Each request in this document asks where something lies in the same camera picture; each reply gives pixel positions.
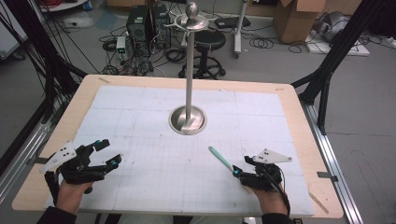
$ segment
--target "metal pole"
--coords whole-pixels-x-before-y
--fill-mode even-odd
[[[245,10],[247,8],[247,3],[248,3],[248,0],[243,0],[242,1],[241,11],[239,12],[238,26],[236,27],[236,33],[237,34],[241,33],[242,22],[244,21]]]
[[[192,93],[192,73],[194,67],[194,38],[195,33],[190,32],[188,34],[188,45],[187,45],[187,87],[186,87],[186,120],[191,118],[191,93]]]

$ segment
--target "round metal base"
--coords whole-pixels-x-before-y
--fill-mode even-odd
[[[206,113],[199,107],[191,106],[191,115],[186,119],[186,106],[174,109],[169,115],[171,128],[180,134],[193,135],[202,131],[207,123]]]

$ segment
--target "wooden table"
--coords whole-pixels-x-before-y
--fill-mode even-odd
[[[185,79],[161,77],[113,77],[103,75],[86,76],[70,105],[59,121],[40,157],[48,158],[66,140],[73,140],[95,94],[103,85],[132,87],[154,87],[184,89]],[[315,138],[301,108],[295,89],[288,84],[253,83],[236,81],[194,80],[193,87],[200,90],[226,90],[275,93],[278,95],[301,167],[304,172],[309,195],[314,205],[314,217],[342,217],[344,212],[329,178],[318,177],[326,172]],[[41,211],[50,191],[44,176],[38,172],[41,164],[35,164],[13,201],[15,210]]]

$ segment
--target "spherical knob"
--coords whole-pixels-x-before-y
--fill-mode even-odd
[[[198,6],[194,2],[189,2],[186,5],[186,15],[189,17],[190,20],[195,20],[199,13]]]

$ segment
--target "metal stand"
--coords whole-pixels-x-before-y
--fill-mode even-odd
[[[199,107],[191,105],[192,74],[194,67],[194,38],[195,33],[207,29],[208,19],[198,15],[198,6],[190,2],[186,5],[186,14],[175,18],[173,25],[187,32],[187,88],[186,105],[177,107],[169,115],[169,125],[180,134],[192,135],[202,131],[207,123],[206,113]]]
[[[245,17],[245,10],[247,8],[247,3],[248,0],[243,0],[242,1],[242,6],[241,6],[241,11],[239,13],[239,20],[238,20],[238,26],[236,27],[235,31],[235,39],[234,39],[234,51],[235,51],[235,57],[239,58],[239,54],[241,54],[241,29],[242,29],[242,22]]]
[[[335,40],[332,49],[323,60],[320,67],[311,75],[291,83],[294,88],[298,88],[306,83],[309,83],[304,92],[299,95],[300,100],[307,105],[313,105],[315,98],[321,92],[318,112],[318,126],[320,128],[320,132],[324,135],[326,134],[326,108],[332,74],[334,74],[335,69],[337,69],[337,67],[349,53],[350,49],[358,41],[359,37],[373,17],[377,15],[384,1],[385,0],[363,0],[349,23],[346,25],[345,30]]]

